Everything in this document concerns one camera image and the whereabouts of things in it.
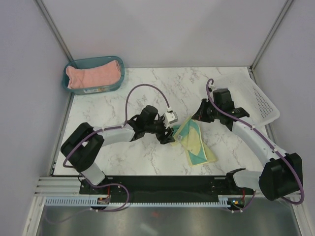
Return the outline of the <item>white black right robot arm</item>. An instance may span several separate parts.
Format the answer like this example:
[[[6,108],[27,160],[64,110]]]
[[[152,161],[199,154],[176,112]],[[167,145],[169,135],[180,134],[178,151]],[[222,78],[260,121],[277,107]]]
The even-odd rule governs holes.
[[[208,91],[208,97],[201,100],[200,107],[192,116],[193,120],[211,123],[219,120],[229,131],[237,135],[259,159],[263,169],[260,172],[239,168],[226,174],[227,192],[236,194],[242,188],[259,190],[270,201],[294,192],[300,192],[300,200],[291,204],[303,203],[302,159],[296,153],[289,154],[278,147],[255,126],[250,114],[242,107],[236,108],[230,91],[226,88]]]

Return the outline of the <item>pink towel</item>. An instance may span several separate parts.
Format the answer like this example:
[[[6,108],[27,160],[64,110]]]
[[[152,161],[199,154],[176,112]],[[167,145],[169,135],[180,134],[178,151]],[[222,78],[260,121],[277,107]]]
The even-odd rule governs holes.
[[[89,69],[66,68],[69,77],[68,89],[86,89],[113,85],[121,78],[121,66],[117,60]]]

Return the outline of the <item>yellow green towel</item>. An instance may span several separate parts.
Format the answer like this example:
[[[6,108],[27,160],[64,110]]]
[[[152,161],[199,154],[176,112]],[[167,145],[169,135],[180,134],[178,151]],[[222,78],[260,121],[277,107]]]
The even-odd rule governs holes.
[[[183,147],[191,167],[217,162],[218,158],[203,142],[200,126],[192,116],[187,117],[182,124],[174,125],[173,129],[175,142],[172,145],[180,144]]]

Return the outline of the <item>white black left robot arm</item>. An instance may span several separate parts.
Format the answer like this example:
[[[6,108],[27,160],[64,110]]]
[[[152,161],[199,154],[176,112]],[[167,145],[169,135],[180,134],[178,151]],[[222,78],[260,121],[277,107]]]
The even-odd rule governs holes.
[[[140,114],[121,125],[96,128],[84,122],[61,146],[61,153],[65,157],[63,166],[74,168],[91,183],[90,187],[95,193],[102,194],[107,190],[108,182],[105,173],[95,162],[102,147],[133,142],[147,133],[154,134],[162,145],[173,143],[174,129],[170,125],[177,121],[178,116],[172,109],[160,116],[157,108],[147,105]]]

